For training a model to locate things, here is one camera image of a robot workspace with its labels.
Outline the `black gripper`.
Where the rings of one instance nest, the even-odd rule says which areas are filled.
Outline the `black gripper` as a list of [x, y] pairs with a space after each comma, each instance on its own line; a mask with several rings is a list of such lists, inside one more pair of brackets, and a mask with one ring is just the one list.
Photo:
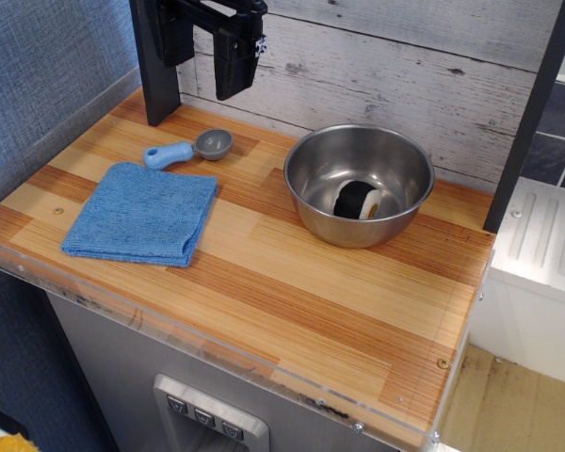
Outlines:
[[266, 52], [267, 37], [254, 39], [242, 33], [261, 33], [265, 1], [215, 1], [225, 12], [206, 1], [158, 1], [158, 23], [162, 60], [166, 67], [178, 66], [194, 57], [193, 25], [214, 36], [216, 97], [225, 101], [252, 86], [258, 60]]

